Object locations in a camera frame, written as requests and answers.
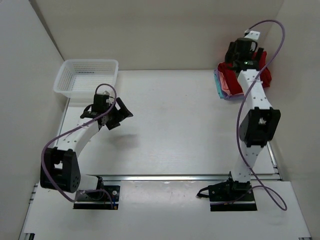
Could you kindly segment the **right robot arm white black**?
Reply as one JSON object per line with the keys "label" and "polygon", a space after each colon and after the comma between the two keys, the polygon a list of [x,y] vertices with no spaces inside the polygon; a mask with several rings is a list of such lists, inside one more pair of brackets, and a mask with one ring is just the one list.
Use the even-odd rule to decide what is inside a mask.
{"label": "right robot arm white black", "polygon": [[268,101],[260,79],[259,61],[263,49],[258,47],[258,31],[246,30],[244,36],[231,42],[225,62],[231,64],[237,82],[244,93],[243,105],[248,112],[243,119],[236,120],[238,160],[224,182],[207,186],[208,194],[201,189],[197,198],[213,197],[215,202],[235,202],[241,195],[251,194],[251,176],[256,160],[274,137],[281,113]]}

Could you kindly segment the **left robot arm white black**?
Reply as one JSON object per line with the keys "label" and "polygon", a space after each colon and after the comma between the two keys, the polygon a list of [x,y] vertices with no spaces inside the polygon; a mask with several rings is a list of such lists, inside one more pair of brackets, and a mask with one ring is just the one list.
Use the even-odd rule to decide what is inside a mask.
{"label": "left robot arm white black", "polygon": [[67,193],[89,194],[93,199],[104,195],[99,176],[81,174],[78,158],[101,128],[112,130],[132,117],[123,101],[109,93],[95,93],[93,103],[84,108],[75,130],[63,133],[56,145],[47,146],[41,154],[40,186]]}

